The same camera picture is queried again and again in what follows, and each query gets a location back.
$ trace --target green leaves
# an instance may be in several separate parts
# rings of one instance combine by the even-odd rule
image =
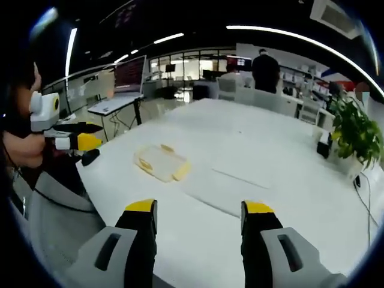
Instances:
[[[372,162],[379,161],[383,151],[382,132],[375,121],[368,116],[353,101],[334,101],[332,108],[335,112],[333,141],[339,145],[338,156],[348,158],[355,154],[367,168]]]

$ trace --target potted plant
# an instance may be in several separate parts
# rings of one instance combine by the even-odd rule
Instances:
[[[380,160],[382,132],[354,101],[338,100],[334,107],[333,152],[341,171],[354,180],[363,169]]]

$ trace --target black ceiling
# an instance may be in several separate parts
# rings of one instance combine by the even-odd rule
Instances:
[[[384,48],[384,41],[379,37],[380,27],[374,23],[374,19],[379,19],[375,16],[379,12],[374,6],[368,5],[368,0],[364,3],[353,0],[337,2],[367,24],[379,51]],[[362,79],[354,68],[340,58],[304,41],[267,32],[228,31],[225,28],[226,25],[253,25],[282,29],[315,39],[346,55],[374,76],[373,63],[361,37],[349,40],[311,20],[312,4],[313,0],[304,0],[303,4],[298,0],[60,0],[35,5],[33,13],[29,11],[27,16],[31,20],[26,23],[33,25],[38,15],[49,6],[58,9],[59,19],[34,44],[45,83],[64,76],[67,43],[73,27],[77,27],[78,31],[70,73],[113,62],[133,49],[141,48],[138,55],[157,56],[197,47],[253,43],[306,56],[352,80]],[[185,36],[158,45],[152,44],[154,40],[179,32]],[[99,59],[108,51],[113,53]]]

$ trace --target white wall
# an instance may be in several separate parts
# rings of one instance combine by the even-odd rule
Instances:
[[[237,43],[236,55],[254,59],[259,56],[259,50],[262,48],[267,50],[268,55],[275,58],[280,65],[284,65],[292,68],[300,68],[301,65],[307,65],[307,66],[315,65],[316,69],[321,71],[322,73],[329,69],[329,67],[317,61],[314,61],[312,59],[309,59],[294,53],[272,49],[268,47],[254,46],[252,44]],[[349,80],[348,78],[344,77],[339,73],[335,73],[333,75],[328,76],[328,79],[332,81],[337,81],[337,80],[348,81]]]

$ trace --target hand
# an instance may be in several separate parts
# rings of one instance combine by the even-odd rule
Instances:
[[[6,155],[11,158],[8,159],[10,166],[37,168],[42,164],[46,144],[42,134],[30,134],[22,139],[4,132],[3,142],[8,153]]]
[[[40,76],[40,73],[38,72],[36,62],[34,62],[34,67],[35,67],[35,83],[32,85],[31,92],[39,91],[41,87],[41,76]]]

